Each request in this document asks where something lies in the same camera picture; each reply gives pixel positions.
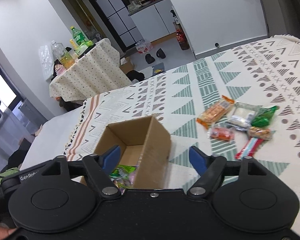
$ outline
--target patterned bedspread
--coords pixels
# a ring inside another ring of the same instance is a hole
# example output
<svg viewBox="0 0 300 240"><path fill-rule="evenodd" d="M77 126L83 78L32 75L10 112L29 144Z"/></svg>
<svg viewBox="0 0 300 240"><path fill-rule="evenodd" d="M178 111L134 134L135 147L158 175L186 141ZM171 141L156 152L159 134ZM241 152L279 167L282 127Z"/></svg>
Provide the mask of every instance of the patterned bedspread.
<svg viewBox="0 0 300 240"><path fill-rule="evenodd" d="M166 188L187 190L198 179L188 158L190 146L234 160L248 141L241 132L232 143L209 139L196 123L196 117L221 95L279 106L270 126L274 137L259 146L255 158L300 199L300 40L292 36L239 46L88 99L65 154L68 160L79 160L93 153L108 123L153 114L171 133ZM225 183L234 180L229 177ZM300 212L292 229L300 235Z"/></svg>

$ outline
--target polka dot tablecloth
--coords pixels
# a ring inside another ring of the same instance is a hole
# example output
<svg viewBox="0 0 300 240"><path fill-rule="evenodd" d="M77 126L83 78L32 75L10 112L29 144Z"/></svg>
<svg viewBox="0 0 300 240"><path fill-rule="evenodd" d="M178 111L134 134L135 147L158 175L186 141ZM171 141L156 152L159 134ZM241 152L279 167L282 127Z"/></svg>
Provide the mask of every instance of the polka dot tablecloth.
<svg viewBox="0 0 300 240"><path fill-rule="evenodd" d="M84 100L131 85L119 65L119 52L111 46L109 39L103 39L50 83L50 96L62 97L64 101Z"/></svg>

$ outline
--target countertop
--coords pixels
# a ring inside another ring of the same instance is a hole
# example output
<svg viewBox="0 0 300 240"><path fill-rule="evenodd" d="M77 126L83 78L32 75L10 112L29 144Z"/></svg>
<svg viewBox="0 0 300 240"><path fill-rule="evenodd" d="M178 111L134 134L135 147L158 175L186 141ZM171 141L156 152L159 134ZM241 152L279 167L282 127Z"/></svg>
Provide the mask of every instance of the countertop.
<svg viewBox="0 0 300 240"><path fill-rule="evenodd" d="M146 6L143 6L143 7L139 8L138 10L132 12L132 13L129 14L128 16L134 15L135 13L137 13L137 12L139 12L139 11L142 11L143 9L148 8L149 6L154 5L154 4L156 4L156 3L158 3L158 2L161 2L161 1L163 1L163 0L157 0L157 1L154 1L154 2L152 2L152 3L149 3L149 4L147 4Z"/></svg>

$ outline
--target green snack bag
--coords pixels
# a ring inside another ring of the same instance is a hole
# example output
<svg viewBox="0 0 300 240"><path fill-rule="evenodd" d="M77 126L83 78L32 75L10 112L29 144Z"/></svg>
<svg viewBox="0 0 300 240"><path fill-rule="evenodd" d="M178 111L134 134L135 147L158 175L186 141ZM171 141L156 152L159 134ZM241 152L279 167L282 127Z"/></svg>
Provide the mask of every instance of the green snack bag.
<svg viewBox="0 0 300 240"><path fill-rule="evenodd" d="M124 189L131 188L135 176L136 167L118 165L109 175L111 181L124 192Z"/></svg>
<svg viewBox="0 0 300 240"><path fill-rule="evenodd" d="M265 127L270 124L270 120L274 116L275 111L278 110L277 106L271 108L260 109L257 116L253 119L251 125L256 127Z"/></svg>

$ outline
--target yellow bottle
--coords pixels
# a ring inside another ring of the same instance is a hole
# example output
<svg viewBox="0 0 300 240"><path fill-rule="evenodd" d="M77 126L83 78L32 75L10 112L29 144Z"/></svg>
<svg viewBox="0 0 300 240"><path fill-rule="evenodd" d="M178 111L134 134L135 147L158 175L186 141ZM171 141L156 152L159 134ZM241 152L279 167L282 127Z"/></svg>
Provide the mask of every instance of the yellow bottle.
<svg viewBox="0 0 300 240"><path fill-rule="evenodd" d="M74 48L74 50L77 50L78 45L75 44L75 42L73 41L73 39L70 40L70 43L71 43L72 47Z"/></svg>

